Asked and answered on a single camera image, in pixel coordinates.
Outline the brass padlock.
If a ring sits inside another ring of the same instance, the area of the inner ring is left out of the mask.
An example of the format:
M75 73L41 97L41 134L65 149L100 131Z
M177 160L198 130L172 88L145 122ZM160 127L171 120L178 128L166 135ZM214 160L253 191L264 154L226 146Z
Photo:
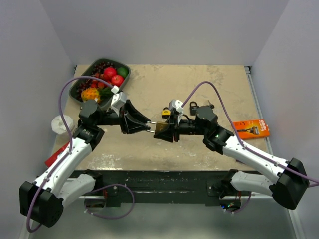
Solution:
M154 130L147 130L147 132L152 133L152 134L158 134L164 132L167 128L169 128L169 123L167 122L153 122L153 121L148 121L147 124L151 124L155 126Z

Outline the yellow padlock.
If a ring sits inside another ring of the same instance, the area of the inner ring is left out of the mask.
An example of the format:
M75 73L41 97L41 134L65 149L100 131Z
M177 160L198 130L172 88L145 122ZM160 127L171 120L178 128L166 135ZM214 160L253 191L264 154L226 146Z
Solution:
M168 119L168 118L170 117L170 114L171 114L170 109L169 109L168 107L165 107L165 108L163 109L163 111L162 111L161 117L162 117L163 119Z

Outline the black padlock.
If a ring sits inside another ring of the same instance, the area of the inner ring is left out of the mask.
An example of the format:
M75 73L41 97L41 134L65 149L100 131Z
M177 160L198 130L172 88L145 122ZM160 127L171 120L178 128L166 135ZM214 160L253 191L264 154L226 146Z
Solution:
M191 101L189 103L189 109L190 109L190 115L194 116L196 115L197 109L198 109L198 104L195 101Z

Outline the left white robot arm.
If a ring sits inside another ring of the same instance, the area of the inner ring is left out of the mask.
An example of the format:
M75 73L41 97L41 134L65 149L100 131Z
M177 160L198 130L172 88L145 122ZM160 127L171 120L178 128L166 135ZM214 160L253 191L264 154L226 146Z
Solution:
M99 195L103 183L94 172L86 171L77 179L67 180L79 163L100 143L104 131L102 125L118 125L123 134L150 130L150 119L136 110L130 100L119 108L104 111L94 100L82 104L78 128L74 131L66 149L55 162L34 182L25 181L19 188L20 212L27 220L52 227L64 209L80 196Z

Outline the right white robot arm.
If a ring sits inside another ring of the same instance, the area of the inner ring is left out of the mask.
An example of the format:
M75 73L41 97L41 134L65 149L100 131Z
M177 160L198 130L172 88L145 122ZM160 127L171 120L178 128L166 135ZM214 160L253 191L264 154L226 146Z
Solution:
M301 161L272 156L238 139L218 124L218 116L208 106L199 107L195 119L182 119L178 111L173 111L167 121L156 122L154 138L178 142L181 135L202 135L209 150L257 171L252 174L231 169L219 183L212 185L221 198L241 191L254 192L270 196L281 206L294 210L310 184Z

